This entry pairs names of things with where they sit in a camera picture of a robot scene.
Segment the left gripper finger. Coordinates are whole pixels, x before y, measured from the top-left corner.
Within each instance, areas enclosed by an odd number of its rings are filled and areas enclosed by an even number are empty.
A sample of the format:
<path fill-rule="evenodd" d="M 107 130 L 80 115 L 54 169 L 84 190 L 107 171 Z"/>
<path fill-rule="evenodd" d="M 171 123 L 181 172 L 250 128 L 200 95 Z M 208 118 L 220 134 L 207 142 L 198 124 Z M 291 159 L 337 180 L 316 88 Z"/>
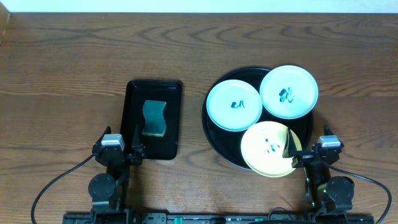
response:
<path fill-rule="evenodd" d="M 134 128 L 131 147 L 134 152 L 142 154 L 143 146 L 140 140 L 140 129 L 138 125 L 136 125 Z"/>
<path fill-rule="evenodd" d="M 111 127 L 110 127 L 110 126 L 107 126 L 107 127 L 106 127 L 106 129 L 104 130 L 103 134 L 102 134 L 102 135 L 99 137 L 99 139 L 95 142 L 95 144 L 94 144 L 94 149 L 97 149 L 97 148 L 101 147 L 101 145 L 102 145 L 101 142 L 102 142 L 104 136 L 107 135 L 107 134 L 111 134 Z"/>

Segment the yellow plate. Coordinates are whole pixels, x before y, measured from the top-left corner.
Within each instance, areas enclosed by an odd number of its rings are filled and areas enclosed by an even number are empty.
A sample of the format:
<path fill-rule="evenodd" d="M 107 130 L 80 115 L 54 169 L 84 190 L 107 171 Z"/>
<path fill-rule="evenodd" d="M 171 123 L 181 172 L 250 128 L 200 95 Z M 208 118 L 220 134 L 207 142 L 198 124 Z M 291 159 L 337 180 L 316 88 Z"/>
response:
<path fill-rule="evenodd" d="M 246 164 L 266 177 L 283 177 L 295 169 L 292 159 L 282 157 L 288 127 L 274 121 L 262 121 L 245 131 L 241 154 Z"/>

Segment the green yellow sponge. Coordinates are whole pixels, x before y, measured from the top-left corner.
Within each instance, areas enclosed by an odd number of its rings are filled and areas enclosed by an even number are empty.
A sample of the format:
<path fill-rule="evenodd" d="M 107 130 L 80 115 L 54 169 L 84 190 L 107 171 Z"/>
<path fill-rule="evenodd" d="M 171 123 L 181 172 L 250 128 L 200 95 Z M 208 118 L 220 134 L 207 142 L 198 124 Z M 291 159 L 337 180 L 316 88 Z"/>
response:
<path fill-rule="evenodd" d="M 163 137 L 166 131 L 164 109 L 166 102 L 146 100 L 142 108 L 145 119 L 142 134 L 145 136 Z"/>

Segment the light blue plate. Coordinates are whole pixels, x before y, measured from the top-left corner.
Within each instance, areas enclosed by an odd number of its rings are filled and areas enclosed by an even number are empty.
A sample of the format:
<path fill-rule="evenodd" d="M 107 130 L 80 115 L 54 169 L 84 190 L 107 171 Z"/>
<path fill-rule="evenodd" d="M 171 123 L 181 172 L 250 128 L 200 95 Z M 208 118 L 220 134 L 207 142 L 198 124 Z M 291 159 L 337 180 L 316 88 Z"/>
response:
<path fill-rule="evenodd" d="M 231 132 L 244 131 L 259 121 L 262 102 L 258 91 L 242 80 L 225 80 L 209 92 L 206 112 L 219 128 Z"/>

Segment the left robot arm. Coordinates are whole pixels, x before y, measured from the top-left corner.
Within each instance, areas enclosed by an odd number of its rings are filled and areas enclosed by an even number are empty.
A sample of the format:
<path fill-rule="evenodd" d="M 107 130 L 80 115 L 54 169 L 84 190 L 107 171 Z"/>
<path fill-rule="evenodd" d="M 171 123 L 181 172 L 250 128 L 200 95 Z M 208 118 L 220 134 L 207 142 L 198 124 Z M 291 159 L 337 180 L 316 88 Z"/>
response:
<path fill-rule="evenodd" d="M 97 214 L 121 212 L 126 208 L 130 168 L 142 164 L 142 150 L 139 128 L 135 128 L 129 146 L 122 135 L 113 134 L 110 127 L 95 142 L 92 149 L 95 160 L 106 167 L 106 172 L 94 176 L 88 186 Z"/>

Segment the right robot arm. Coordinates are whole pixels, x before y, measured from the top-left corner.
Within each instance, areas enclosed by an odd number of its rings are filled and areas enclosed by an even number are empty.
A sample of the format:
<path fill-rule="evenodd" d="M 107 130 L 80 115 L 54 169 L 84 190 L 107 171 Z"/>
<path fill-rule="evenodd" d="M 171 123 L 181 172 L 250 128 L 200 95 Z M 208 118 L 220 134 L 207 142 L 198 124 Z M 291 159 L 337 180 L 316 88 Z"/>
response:
<path fill-rule="evenodd" d="M 305 198 L 318 213 L 345 212 L 353 207 L 354 182 L 349 177 L 331 176 L 330 166 L 340 159 L 344 144 L 328 126 L 324 131 L 311 150 L 300 150 L 288 128 L 282 157 L 291 158 L 293 168 L 305 170 Z"/>

